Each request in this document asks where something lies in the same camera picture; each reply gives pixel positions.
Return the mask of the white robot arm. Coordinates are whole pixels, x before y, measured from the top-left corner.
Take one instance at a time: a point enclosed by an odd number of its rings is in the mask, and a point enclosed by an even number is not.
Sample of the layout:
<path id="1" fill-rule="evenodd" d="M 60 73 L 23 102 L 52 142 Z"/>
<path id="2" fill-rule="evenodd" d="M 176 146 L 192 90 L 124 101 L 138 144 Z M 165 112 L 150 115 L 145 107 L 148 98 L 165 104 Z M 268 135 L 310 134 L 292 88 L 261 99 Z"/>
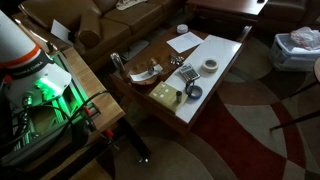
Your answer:
<path id="1" fill-rule="evenodd" d="M 2 11 L 0 68 L 11 78 L 5 86 L 5 95 L 14 111 L 61 97 L 72 80 L 69 72 L 56 64 Z"/>

